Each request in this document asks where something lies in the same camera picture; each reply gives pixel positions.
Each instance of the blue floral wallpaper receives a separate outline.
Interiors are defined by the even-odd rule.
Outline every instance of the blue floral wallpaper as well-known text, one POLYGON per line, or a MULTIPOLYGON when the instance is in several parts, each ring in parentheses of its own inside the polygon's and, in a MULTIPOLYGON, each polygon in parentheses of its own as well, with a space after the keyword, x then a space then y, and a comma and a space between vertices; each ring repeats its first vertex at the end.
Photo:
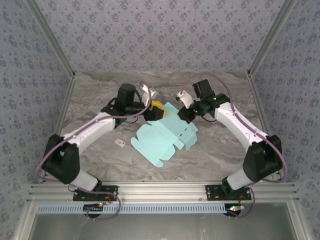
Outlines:
POLYGON ((23 0, 0 9, 0 239, 9 240, 69 78, 23 0))
POLYGON ((37 0, 76 72, 246 70, 283 0, 37 0))
POLYGON ((298 1, 254 80, 320 239, 320 1, 298 1))

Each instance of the gray marble table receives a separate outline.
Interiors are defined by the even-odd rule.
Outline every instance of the gray marble table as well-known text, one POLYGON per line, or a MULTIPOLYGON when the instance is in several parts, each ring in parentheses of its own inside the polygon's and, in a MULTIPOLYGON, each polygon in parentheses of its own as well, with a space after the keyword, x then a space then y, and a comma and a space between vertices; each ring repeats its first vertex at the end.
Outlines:
MULTIPOLYGON (((138 86, 144 80, 158 92, 156 100, 172 103, 177 109, 183 105, 175 95, 192 72, 104 72, 77 73, 74 90, 63 123, 62 134, 71 132, 92 119, 116 97, 122 83, 138 86)), ((245 72, 215 72, 229 86, 238 110, 261 129, 261 123, 245 72)), ((198 76, 186 90, 194 95, 192 83, 206 79, 198 76)), ((223 85, 207 78, 215 93, 225 93, 223 85)), ((145 123, 143 117, 134 124, 123 123, 91 144, 80 156, 80 165, 101 180, 221 180, 238 170, 245 156, 240 142, 221 123, 209 123, 196 118, 198 141, 189 151, 176 149, 176 153, 161 168, 154 167, 138 151, 130 139, 145 123), (116 138, 125 141, 121 148, 116 138)))

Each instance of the small white card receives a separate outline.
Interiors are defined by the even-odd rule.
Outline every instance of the small white card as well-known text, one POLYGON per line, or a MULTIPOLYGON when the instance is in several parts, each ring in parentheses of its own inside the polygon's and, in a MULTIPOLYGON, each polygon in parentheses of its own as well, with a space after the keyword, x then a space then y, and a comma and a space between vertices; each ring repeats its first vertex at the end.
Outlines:
POLYGON ((126 145, 126 143, 122 141, 120 138, 117 138, 116 140, 114 140, 114 143, 119 145, 122 148, 126 145))

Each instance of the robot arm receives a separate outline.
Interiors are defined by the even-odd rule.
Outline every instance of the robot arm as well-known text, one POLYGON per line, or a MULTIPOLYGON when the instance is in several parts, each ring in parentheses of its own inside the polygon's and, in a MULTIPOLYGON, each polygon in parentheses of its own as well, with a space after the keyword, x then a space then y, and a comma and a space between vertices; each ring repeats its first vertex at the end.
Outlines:
MULTIPOLYGON (((144 94, 140 102, 135 102, 136 87, 131 84, 123 84, 118 90, 117 97, 105 106, 92 120, 63 136, 52 135, 47 143, 46 155, 53 147, 67 141, 57 148, 41 166, 42 169, 53 175, 64 184, 72 184, 86 191, 92 191, 99 180, 80 168, 79 155, 95 140, 107 132, 117 128, 126 118, 112 118, 111 116, 129 116, 141 112, 150 102, 149 97, 154 98, 157 92, 143 86, 144 94)), ((147 121, 161 119, 165 111, 159 103, 151 101, 149 109, 143 113, 147 121)))
POLYGON ((184 103, 184 107, 178 112, 179 117, 190 123, 196 116, 210 114, 237 137, 246 151, 242 168, 222 180, 221 187, 228 198, 236 196, 237 190, 252 182, 257 182, 283 167, 275 151, 256 134, 259 133, 266 137, 281 152, 281 141, 276 135, 268 136, 235 109, 241 120, 256 132, 249 131, 236 118, 232 111, 230 99, 222 93, 216 95, 211 89, 208 80, 202 80, 192 86, 197 98, 200 100, 191 101, 191 96, 185 91, 182 94, 178 94, 177 100, 184 103))

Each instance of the enclosure wall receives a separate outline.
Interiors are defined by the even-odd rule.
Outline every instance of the enclosure wall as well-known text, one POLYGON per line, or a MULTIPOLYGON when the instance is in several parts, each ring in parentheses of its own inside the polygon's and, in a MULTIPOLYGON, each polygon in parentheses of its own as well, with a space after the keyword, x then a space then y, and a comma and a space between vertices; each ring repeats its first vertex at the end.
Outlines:
POLYGON ((283 0, 37 0, 76 72, 247 70, 283 0))
POLYGON ((254 76, 289 178, 320 238, 320 2, 298 1, 254 76))
POLYGON ((11 239, 69 77, 22 0, 0 1, 0 239, 11 239))

